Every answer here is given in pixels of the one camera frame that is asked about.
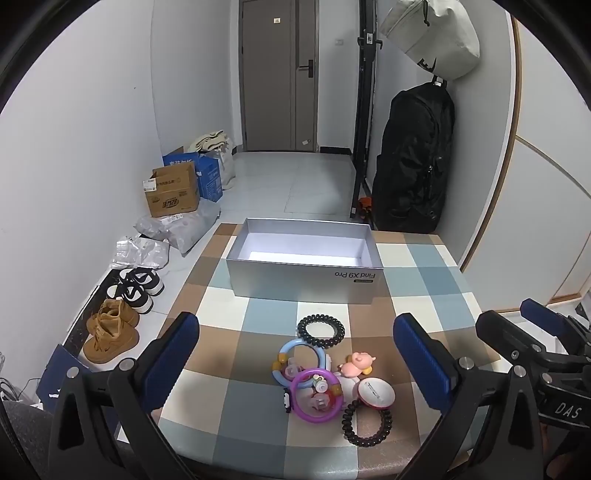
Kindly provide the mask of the black white sneaker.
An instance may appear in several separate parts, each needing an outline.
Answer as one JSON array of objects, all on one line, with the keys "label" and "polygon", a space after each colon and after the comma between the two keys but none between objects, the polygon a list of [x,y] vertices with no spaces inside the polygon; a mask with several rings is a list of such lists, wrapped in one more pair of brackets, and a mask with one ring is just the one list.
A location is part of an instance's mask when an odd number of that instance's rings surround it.
[{"label": "black white sneaker", "polygon": [[153,307],[151,296],[134,282],[119,282],[106,289],[106,295],[112,300],[123,300],[138,314],[147,314]]},{"label": "black white sneaker", "polygon": [[126,268],[119,271],[123,282],[141,287],[148,295],[157,296],[164,290],[164,284],[155,270],[146,267]]}]

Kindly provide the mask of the silver phone box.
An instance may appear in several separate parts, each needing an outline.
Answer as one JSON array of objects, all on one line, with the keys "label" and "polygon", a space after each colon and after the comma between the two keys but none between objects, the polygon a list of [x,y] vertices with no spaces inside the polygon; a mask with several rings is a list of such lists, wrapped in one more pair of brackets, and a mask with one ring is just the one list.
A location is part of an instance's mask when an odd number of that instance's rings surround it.
[{"label": "silver phone box", "polygon": [[235,295],[266,300],[370,304],[385,282],[370,227],[348,222],[243,222],[226,257]]}]

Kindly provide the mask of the pink pig toy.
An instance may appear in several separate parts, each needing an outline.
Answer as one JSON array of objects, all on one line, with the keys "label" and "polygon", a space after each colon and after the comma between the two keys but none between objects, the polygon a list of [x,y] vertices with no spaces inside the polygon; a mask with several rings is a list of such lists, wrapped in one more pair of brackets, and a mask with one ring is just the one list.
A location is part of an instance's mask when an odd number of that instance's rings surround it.
[{"label": "pink pig toy", "polygon": [[369,376],[373,372],[376,360],[375,356],[367,352],[353,352],[346,357],[346,362],[339,366],[339,373],[346,378]]}]

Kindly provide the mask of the red rimmed pin badge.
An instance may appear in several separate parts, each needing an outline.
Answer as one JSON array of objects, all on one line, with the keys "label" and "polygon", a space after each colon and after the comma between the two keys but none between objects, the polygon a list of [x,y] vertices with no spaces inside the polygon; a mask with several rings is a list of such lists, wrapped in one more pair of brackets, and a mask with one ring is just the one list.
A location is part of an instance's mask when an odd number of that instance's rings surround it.
[{"label": "red rimmed pin badge", "polygon": [[394,388],[377,377],[365,378],[356,384],[356,395],[363,404],[377,410],[390,409],[396,401]]}]

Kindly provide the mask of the black backpack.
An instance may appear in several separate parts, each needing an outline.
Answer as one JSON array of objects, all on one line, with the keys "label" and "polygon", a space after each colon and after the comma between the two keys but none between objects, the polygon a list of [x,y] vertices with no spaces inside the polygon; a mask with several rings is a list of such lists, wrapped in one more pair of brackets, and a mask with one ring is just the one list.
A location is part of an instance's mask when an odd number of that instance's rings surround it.
[{"label": "black backpack", "polygon": [[433,80],[394,96],[373,183],[379,230],[436,230],[446,202],[455,120],[446,81]]}]

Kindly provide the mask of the grey door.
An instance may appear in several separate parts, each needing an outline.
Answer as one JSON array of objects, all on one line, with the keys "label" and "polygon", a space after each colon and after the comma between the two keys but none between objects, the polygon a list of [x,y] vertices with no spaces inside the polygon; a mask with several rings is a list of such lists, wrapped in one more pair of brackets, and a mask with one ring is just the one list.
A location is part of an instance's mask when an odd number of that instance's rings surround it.
[{"label": "grey door", "polygon": [[[318,127],[318,1],[239,3],[243,145],[314,152]],[[315,78],[297,67],[315,60]]]}]

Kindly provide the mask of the black metal stand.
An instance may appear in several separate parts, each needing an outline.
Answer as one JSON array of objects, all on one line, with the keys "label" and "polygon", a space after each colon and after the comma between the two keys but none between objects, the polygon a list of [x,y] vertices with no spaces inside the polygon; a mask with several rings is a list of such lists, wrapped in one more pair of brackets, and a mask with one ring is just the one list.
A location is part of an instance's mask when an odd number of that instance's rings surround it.
[{"label": "black metal stand", "polygon": [[374,97],[376,90],[375,62],[383,41],[378,38],[377,2],[360,0],[360,33],[356,42],[359,46],[358,97],[356,98],[356,126],[353,139],[353,196],[349,217],[359,212],[360,193],[369,193],[367,172],[370,155],[370,133],[372,133]]}]

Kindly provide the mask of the tan suede shoe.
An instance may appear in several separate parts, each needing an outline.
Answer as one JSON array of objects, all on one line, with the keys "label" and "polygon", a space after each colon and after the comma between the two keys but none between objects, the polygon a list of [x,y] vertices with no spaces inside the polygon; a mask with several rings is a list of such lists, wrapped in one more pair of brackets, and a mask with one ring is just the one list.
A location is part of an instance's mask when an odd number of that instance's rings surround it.
[{"label": "tan suede shoe", "polygon": [[120,319],[131,327],[139,323],[139,314],[124,300],[106,299],[98,312],[100,319]]},{"label": "tan suede shoe", "polygon": [[108,315],[94,317],[91,336],[82,351],[86,359],[94,364],[108,363],[139,342],[139,334],[134,327],[119,317]]}]

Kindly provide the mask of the blue shoe box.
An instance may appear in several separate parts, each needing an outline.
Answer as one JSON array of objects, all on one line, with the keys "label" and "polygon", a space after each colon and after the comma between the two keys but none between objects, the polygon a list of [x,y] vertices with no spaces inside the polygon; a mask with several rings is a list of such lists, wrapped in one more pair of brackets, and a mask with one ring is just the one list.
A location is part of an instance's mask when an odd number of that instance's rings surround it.
[{"label": "blue shoe box", "polygon": [[71,355],[62,345],[57,345],[36,389],[36,395],[45,412],[54,413],[66,374],[74,367],[83,373],[89,371],[83,363]]}]

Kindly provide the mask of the blue cardboard box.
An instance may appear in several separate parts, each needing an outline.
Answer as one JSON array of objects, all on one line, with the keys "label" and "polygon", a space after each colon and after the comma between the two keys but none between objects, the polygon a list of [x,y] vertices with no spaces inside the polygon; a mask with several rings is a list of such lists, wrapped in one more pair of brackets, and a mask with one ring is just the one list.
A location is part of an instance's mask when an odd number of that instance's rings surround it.
[{"label": "blue cardboard box", "polygon": [[197,186],[201,198],[217,202],[222,197],[221,170],[218,160],[197,152],[170,153],[162,157],[163,165],[192,162],[197,174]]}]

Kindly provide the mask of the grey plastic mailer bag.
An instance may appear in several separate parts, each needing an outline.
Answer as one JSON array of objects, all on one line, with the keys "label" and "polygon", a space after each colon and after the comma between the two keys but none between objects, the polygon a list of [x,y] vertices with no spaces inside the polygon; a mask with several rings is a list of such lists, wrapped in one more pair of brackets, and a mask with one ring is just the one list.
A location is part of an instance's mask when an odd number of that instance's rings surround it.
[{"label": "grey plastic mailer bag", "polygon": [[166,241],[185,256],[221,216],[221,206],[202,199],[197,210],[160,218],[141,217],[134,225],[138,234]]}]

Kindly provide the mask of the beige cloth bag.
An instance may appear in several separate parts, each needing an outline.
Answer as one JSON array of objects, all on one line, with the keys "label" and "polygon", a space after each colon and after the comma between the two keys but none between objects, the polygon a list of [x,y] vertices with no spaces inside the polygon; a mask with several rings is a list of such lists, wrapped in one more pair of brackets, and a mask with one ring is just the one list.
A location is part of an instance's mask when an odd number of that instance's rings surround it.
[{"label": "beige cloth bag", "polygon": [[235,185],[235,160],[233,159],[233,144],[228,133],[223,130],[209,132],[195,139],[187,148],[187,153],[199,153],[214,158],[221,171],[221,187],[223,191]]}]

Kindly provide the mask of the checkered tablecloth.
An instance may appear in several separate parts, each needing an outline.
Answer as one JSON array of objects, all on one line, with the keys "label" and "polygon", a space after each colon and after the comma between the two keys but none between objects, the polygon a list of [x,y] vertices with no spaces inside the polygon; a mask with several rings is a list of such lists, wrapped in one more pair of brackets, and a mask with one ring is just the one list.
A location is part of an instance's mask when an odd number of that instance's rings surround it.
[{"label": "checkered tablecloth", "polygon": [[[370,304],[308,303],[240,297],[226,257],[238,226],[222,224],[191,266],[183,287],[168,285],[140,318],[139,346],[162,334],[180,312],[200,326],[193,350],[157,424],[176,452],[226,474],[284,479],[360,479],[402,470],[438,419],[393,341],[394,318],[411,313],[454,356],[490,367],[499,357],[475,332],[480,307],[455,260],[434,235],[376,233],[385,282]],[[342,377],[353,352],[377,358],[369,376]],[[396,392],[387,438],[360,448],[342,433],[329,381],[315,378],[283,406],[283,379],[329,370],[349,403],[360,378],[377,377]],[[331,409],[308,406],[328,393]]]}]

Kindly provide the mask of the red charm trinket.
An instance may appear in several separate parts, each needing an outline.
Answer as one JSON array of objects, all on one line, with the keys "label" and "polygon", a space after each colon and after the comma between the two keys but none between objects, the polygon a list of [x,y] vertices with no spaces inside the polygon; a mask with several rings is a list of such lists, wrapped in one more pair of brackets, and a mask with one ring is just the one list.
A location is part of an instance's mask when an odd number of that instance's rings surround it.
[{"label": "red charm trinket", "polygon": [[327,412],[331,409],[332,399],[328,393],[314,393],[308,400],[308,406],[317,412]]}]

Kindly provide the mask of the white canvas bag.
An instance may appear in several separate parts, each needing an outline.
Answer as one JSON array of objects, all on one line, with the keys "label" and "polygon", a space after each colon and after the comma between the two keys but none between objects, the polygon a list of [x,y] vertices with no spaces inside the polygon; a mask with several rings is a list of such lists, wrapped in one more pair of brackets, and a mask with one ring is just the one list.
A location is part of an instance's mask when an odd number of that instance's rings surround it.
[{"label": "white canvas bag", "polygon": [[420,68],[447,81],[480,63],[477,32],[457,0],[397,1],[380,32]]}]

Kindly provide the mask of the brown cardboard box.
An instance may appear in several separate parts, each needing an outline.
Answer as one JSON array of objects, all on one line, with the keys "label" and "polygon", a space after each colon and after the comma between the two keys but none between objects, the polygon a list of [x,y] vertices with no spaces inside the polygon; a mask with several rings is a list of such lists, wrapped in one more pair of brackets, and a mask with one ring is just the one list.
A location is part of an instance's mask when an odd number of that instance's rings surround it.
[{"label": "brown cardboard box", "polygon": [[197,210],[200,196],[193,162],[153,169],[143,181],[143,191],[152,218]]}]

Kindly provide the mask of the silver plastic bag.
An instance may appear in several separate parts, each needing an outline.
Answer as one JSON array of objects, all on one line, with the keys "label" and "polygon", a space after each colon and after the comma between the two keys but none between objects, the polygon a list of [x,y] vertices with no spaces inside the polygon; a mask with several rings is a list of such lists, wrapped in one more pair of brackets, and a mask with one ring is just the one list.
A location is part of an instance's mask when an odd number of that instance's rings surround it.
[{"label": "silver plastic bag", "polygon": [[169,244],[142,236],[122,237],[115,244],[111,268],[159,270],[169,263]]}]

